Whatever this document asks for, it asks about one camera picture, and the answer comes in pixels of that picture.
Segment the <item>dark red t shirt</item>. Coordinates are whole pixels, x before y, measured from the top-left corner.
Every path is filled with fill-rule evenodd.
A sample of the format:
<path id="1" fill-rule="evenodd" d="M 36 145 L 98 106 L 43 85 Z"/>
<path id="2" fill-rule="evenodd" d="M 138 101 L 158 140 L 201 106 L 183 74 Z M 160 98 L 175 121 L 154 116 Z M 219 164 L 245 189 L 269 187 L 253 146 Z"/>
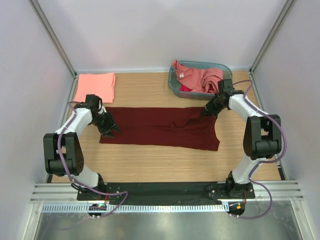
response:
<path id="1" fill-rule="evenodd" d="M 216 118 L 202 107 L 108 107 L 120 132 L 101 144 L 154 145 L 218 151 Z"/>

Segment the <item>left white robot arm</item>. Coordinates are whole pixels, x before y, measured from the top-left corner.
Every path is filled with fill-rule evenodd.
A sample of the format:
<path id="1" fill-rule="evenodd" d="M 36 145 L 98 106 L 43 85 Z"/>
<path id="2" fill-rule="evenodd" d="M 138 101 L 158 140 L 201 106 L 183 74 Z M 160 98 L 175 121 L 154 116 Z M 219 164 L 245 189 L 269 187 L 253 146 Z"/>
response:
<path id="1" fill-rule="evenodd" d="M 55 132 L 43 137 L 45 170 L 50 175 L 67 177 L 80 192 L 88 191 L 95 200 L 108 196 L 102 176 L 85 165 L 79 137 L 89 125 L 97 128 L 102 137 L 114 138 L 120 133 L 113 115 L 102 99 L 88 94 L 84 102 L 69 102 L 72 114 Z"/>

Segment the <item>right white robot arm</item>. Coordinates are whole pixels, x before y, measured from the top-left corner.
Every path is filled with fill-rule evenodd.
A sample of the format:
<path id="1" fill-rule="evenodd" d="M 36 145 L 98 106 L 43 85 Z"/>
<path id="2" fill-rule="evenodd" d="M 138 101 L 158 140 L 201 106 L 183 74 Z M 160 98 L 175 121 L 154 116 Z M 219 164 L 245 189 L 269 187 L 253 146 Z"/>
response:
<path id="1" fill-rule="evenodd" d="M 240 199 L 253 189 L 251 179 L 260 165 L 281 152 L 281 118 L 257 107 L 246 92 L 234 88 L 231 79 L 218 83 L 218 94 L 204 106 L 201 114 L 217 117 L 224 109 L 236 112 L 246 123 L 242 142 L 244 157 L 229 173 L 225 184 L 215 190 L 222 191 L 223 198 Z"/>

